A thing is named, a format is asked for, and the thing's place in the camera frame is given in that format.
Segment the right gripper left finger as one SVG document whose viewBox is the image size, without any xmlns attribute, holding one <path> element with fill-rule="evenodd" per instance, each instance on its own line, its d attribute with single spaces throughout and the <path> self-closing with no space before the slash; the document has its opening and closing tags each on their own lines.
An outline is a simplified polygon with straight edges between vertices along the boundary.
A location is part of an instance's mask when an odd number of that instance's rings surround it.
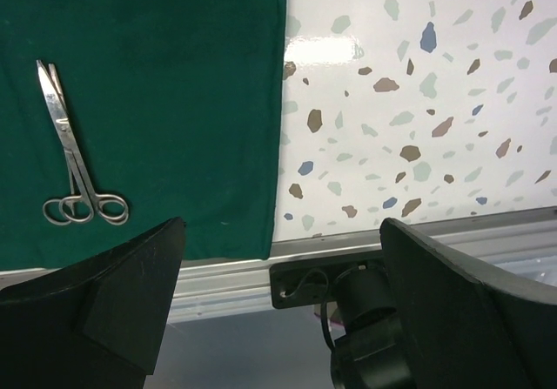
<svg viewBox="0 0 557 389">
<path fill-rule="evenodd" d="M 171 218 L 1 290 L 3 388 L 141 388 L 154 373 L 185 249 Z"/>
</svg>

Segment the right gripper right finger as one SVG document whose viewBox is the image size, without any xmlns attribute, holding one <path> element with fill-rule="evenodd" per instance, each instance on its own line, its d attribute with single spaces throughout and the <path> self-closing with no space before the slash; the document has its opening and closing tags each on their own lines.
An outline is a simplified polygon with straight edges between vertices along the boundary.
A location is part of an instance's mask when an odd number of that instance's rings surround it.
<svg viewBox="0 0 557 389">
<path fill-rule="evenodd" d="M 554 388 L 556 289 L 397 219 L 380 242 L 419 388 Z"/>
</svg>

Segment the steel ring-handle hemostat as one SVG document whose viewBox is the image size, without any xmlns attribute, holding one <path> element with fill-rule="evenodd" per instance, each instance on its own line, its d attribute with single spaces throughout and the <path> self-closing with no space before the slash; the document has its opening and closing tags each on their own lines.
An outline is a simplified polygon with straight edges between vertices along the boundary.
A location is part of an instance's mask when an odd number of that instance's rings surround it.
<svg viewBox="0 0 557 389">
<path fill-rule="evenodd" d="M 44 96 L 44 102 L 58 135 L 68 171 L 70 195 L 63 198 L 49 198 L 42 206 L 44 217 L 56 226 L 85 224 L 93 219 L 91 199 L 85 189 L 81 173 L 77 168 L 74 152 L 77 141 L 70 126 L 62 85 L 57 75 L 56 65 L 36 61 L 37 74 Z"/>
</svg>

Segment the steel surgical scissors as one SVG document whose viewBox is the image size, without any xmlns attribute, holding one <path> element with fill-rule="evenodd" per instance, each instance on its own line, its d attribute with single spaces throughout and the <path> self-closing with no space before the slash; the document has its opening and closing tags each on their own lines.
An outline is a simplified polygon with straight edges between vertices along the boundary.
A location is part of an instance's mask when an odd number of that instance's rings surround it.
<svg viewBox="0 0 557 389">
<path fill-rule="evenodd" d="M 126 200 L 114 193 L 95 190 L 70 123 L 56 65 L 44 64 L 39 59 L 36 65 L 44 102 L 64 151 L 70 183 L 68 196 L 50 198 L 43 203 L 44 217 L 57 226 L 86 224 L 95 216 L 111 225 L 125 224 L 130 216 Z"/>
</svg>

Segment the dark green surgical cloth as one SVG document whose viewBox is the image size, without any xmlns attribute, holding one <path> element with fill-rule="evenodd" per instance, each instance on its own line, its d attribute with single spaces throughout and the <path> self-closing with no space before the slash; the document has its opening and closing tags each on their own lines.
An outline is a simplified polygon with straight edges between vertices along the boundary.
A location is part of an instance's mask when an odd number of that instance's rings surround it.
<svg viewBox="0 0 557 389">
<path fill-rule="evenodd" d="M 1 267 L 71 265 L 169 218 L 188 259 L 269 256 L 286 0 L 1 0 Z M 64 154 L 37 77 L 57 67 L 95 188 L 127 223 L 57 226 Z"/>
</svg>

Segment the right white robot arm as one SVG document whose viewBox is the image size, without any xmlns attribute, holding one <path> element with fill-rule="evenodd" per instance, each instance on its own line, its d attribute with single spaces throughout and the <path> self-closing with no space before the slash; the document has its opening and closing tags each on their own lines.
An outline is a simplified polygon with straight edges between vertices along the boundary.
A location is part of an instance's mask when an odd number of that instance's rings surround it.
<svg viewBox="0 0 557 389">
<path fill-rule="evenodd" d="M 334 302 L 338 388 L 553 388 L 556 290 L 388 218 L 377 252 L 286 262 L 276 308 Z M 155 371 L 185 248 L 169 219 L 1 291 L 4 388 L 140 388 Z"/>
</svg>

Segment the aluminium mounting rail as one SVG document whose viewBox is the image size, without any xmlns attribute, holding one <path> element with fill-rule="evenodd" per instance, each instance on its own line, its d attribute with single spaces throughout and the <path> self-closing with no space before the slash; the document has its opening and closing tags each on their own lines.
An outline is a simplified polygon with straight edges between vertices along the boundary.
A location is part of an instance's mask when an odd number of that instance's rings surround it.
<svg viewBox="0 0 557 389">
<path fill-rule="evenodd" d="M 539 208 L 416 225 L 416 230 L 493 264 L 522 260 L 534 269 L 556 253 L 556 210 Z M 380 248 L 379 232 L 359 231 L 273 244 L 267 260 L 184 261 L 171 324 L 271 309 L 269 270 L 283 262 L 344 256 Z"/>
</svg>

